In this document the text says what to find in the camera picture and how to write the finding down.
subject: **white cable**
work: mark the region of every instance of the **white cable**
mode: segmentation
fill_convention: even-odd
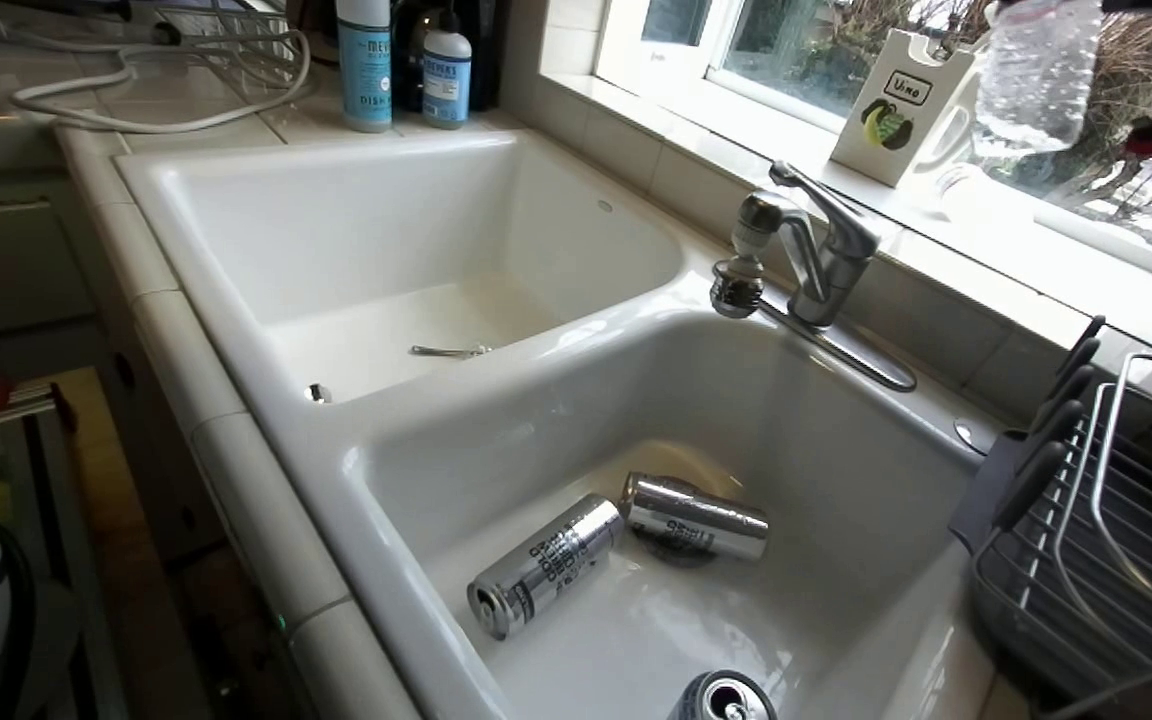
[[[157,8],[157,12],[205,12],[205,18],[274,18],[274,12],[253,12],[253,8],[221,8],[221,0],[210,6],[187,6],[187,0],[134,0],[134,8]]]
[[[289,39],[296,43],[296,55],[299,55],[293,85],[283,94],[267,97],[267,100],[253,100],[253,103],[241,103],[241,109],[226,109],[226,112],[217,112],[217,115],[197,115],[197,122],[180,122],[180,124],[139,124],[139,122],[103,115],[103,112],[75,112],[75,109],[45,103],[45,97],[68,97],[68,94],[112,89],[112,85],[134,79],[134,68],[133,68],[134,55],[206,53],[210,39],[206,43],[184,43],[184,47],[119,47],[115,53],[119,72],[19,89],[19,94],[12,94],[12,103],[25,109],[25,112],[36,112],[36,115],[48,115],[56,124],[78,124],[78,129],[108,129],[108,134],[134,134],[134,135],[205,134],[205,129],[221,129],[221,124],[281,109],[281,103],[289,103],[289,100],[296,100],[304,94],[307,68],[313,68],[313,47],[307,47],[307,36],[296,32],[296,27],[289,32]]]

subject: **window glass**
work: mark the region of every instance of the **window glass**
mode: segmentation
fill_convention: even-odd
[[[709,0],[651,0],[644,39],[651,43],[701,43]]]
[[[843,115],[886,27],[976,39],[987,25],[983,0],[746,0],[714,68]],[[983,171],[1081,217],[1127,223],[1152,244],[1152,148],[1124,144],[1147,122],[1152,18],[1106,18],[1082,135],[1068,154],[997,161]]]

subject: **dark bottle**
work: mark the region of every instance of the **dark bottle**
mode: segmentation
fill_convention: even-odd
[[[447,0],[399,0],[390,18],[390,103],[419,112],[424,32],[447,25]]]
[[[494,109],[506,0],[399,0],[390,18],[390,103],[419,112],[424,32],[458,32],[470,43],[467,109]]]

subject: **cable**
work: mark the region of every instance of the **cable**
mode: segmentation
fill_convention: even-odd
[[[173,0],[139,0],[148,8],[161,12],[205,12],[217,22],[265,22],[258,12],[243,12],[243,8],[193,8],[193,6],[173,6]],[[180,124],[139,124],[139,122],[119,122],[119,115],[103,115],[103,112],[78,112],[78,109],[59,109],[59,103],[45,103],[48,97],[70,97],[70,94],[97,94],[97,89],[115,89],[115,85],[133,85],[134,79],[134,59],[139,55],[247,55],[253,43],[281,43],[289,39],[296,53],[296,77],[267,100],[253,100],[217,115],[197,115],[197,122],[180,122]],[[15,27],[12,22],[0,22],[0,43],[26,43],[26,47],[48,47],[48,53],[75,53],[75,55],[112,55],[115,72],[99,72],[99,77],[75,77],[75,79],[59,79],[59,85],[33,85],[33,89],[15,89],[8,100],[33,115],[56,122],[56,124],[75,124],[75,129],[108,129],[108,134],[133,134],[133,135],[180,135],[180,134],[205,134],[205,129],[221,129],[221,124],[236,124],[243,115],[293,103],[296,97],[307,94],[307,72],[313,72],[313,43],[304,32],[283,27],[283,32],[226,32],[226,36],[164,36],[164,39],[119,39],[119,43],[103,43],[103,39],[59,39],[59,36],[36,36],[26,27]],[[289,68],[283,55],[274,53],[253,53],[265,59],[258,77],[267,77],[267,68]]]
[[[296,43],[296,77],[293,77],[293,85],[283,94],[267,97],[267,100],[253,100],[253,103],[241,103],[241,109],[226,109],[226,112],[217,112],[217,115],[197,115],[197,122],[180,122],[180,124],[139,124],[139,122],[103,115],[103,112],[75,112],[75,109],[45,103],[48,97],[68,97],[68,94],[112,89],[112,85],[134,79],[134,68],[133,68],[134,55],[217,53],[221,47],[217,39],[180,43],[180,47],[161,47],[161,43],[157,47],[119,47],[115,53],[119,68],[115,72],[19,89],[19,94],[12,94],[12,103],[25,109],[25,112],[36,112],[36,115],[48,115],[56,124],[75,124],[75,129],[108,129],[108,134],[133,134],[133,135],[205,134],[205,129],[236,124],[243,115],[256,115],[256,112],[267,112],[267,109],[281,109],[281,103],[304,97],[313,53],[307,53],[304,32],[293,27],[289,39]]]

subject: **ceramic sink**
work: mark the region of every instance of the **ceramic sink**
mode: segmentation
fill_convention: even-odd
[[[432,717],[666,717],[714,668],[779,717],[883,717],[916,693],[958,583],[953,446],[765,324],[655,317],[516,362],[336,407],[347,432],[307,489]],[[770,519],[767,557],[674,570],[624,537],[491,640],[467,581],[628,471],[744,495]]]
[[[701,672],[779,717],[958,717],[956,418],[718,322],[678,220],[511,129],[119,170],[424,717],[662,720]],[[628,471],[761,508],[765,560],[621,537],[491,640],[467,583]]]
[[[621,183],[527,134],[123,156],[231,364],[353,402],[658,290],[684,267]]]

